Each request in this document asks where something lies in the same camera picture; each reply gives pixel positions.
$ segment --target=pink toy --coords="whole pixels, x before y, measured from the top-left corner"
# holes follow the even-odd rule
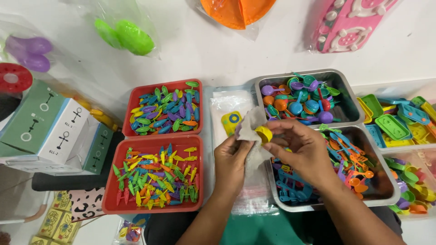
[[[362,48],[396,2],[398,0],[329,0],[314,35],[318,51],[349,52]]]

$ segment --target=red tray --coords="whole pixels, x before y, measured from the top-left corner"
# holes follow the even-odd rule
[[[190,130],[190,131],[186,131],[186,132],[182,132],[179,131],[177,133],[174,133],[173,129],[170,130],[170,133],[168,133],[169,135],[187,135],[187,134],[199,134],[201,132],[201,130],[203,129],[203,85],[201,83],[200,80],[198,79],[187,79],[187,80],[181,80],[181,81],[175,81],[175,82],[167,82],[167,83],[159,83],[159,84],[153,84],[153,85],[147,85],[147,86],[141,86],[141,87],[136,87],[132,90],[132,92],[130,93],[130,98],[129,98],[129,104],[127,105],[127,111],[126,111],[126,116],[124,118],[124,123],[123,123],[123,134],[129,138],[129,139],[134,139],[134,138],[156,138],[156,137],[161,137],[163,134],[156,134],[156,135],[137,135],[133,129],[130,127],[130,117],[132,116],[132,113],[130,111],[132,111],[132,109],[139,107],[139,96],[144,95],[144,94],[149,94],[149,93],[154,93],[154,89],[155,88],[161,88],[163,85],[165,85],[165,87],[168,89],[169,92],[174,92],[174,90],[177,88],[179,90],[185,90],[185,89],[190,89],[191,87],[189,87],[188,85],[186,85],[186,82],[198,82],[199,86],[196,88],[198,89],[198,91],[200,92],[200,121],[198,121],[198,127],[196,130]]]
[[[158,153],[160,147],[165,149],[171,143],[173,152],[177,151],[177,155],[186,158],[189,156],[188,152],[184,152],[184,149],[189,147],[196,147],[197,151],[191,153],[191,155],[198,156],[196,163],[197,173],[200,177],[200,189],[198,190],[198,200],[196,203],[183,202],[180,205],[166,205],[164,208],[152,207],[149,210],[147,207],[136,206],[136,202],[131,201],[126,205],[122,199],[119,205],[116,205],[116,195],[118,193],[117,177],[111,167],[109,173],[109,179],[106,183],[106,190],[103,197],[102,209],[105,214],[155,214],[155,213],[173,213],[173,212],[192,212],[196,211],[203,204],[203,140],[198,135],[162,135],[160,138],[139,138],[128,139],[121,141],[115,151],[115,156],[112,163],[118,168],[123,167],[123,160],[126,158],[126,152],[129,147],[132,147],[134,151],[140,151],[142,153]]]

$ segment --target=stainless steel tray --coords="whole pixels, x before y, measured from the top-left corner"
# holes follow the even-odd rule
[[[319,81],[326,82],[327,86],[338,89],[341,94],[335,96],[340,103],[336,104],[330,112],[335,118],[341,119],[340,122],[333,122],[329,124],[330,128],[343,127],[352,125],[359,125],[365,120],[365,113],[359,106],[359,102],[356,99],[350,85],[344,74],[334,69],[323,69],[315,71],[299,72],[300,75],[311,75]],[[260,106],[263,106],[262,94],[260,89],[265,85],[272,85],[278,87],[279,85],[286,84],[287,81],[297,77],[294,73],[270,75],[259,77],[255,80],[254,86],[256,89],[257,102]],[[309,127],[317,129],[318,125],[310,125]]]
[[[366,153],[366,157],[375,165],[375,167],[370,168],[375,176],[371,179],[369,189],[363,193],[363,202],[369,207],[395,204],[400,198],[399,186],[393,176],[389,174],[389,167],[378,150],[374,139],[369,135],[367,130],[364,129],[364,124],[357,126],[350,125],[351,123],[345,124],[348,125],[339,127],[339,129],[342,130],[342,134],[344,134],[352,144],[362,149]],[[265,161],[265,164],[272,195],[281,209],[288,212],[324,209],[324,205],[318,200],[310,200],[306,203],[291,203],[290,201],[283,203],[280,201],[271,161]]]

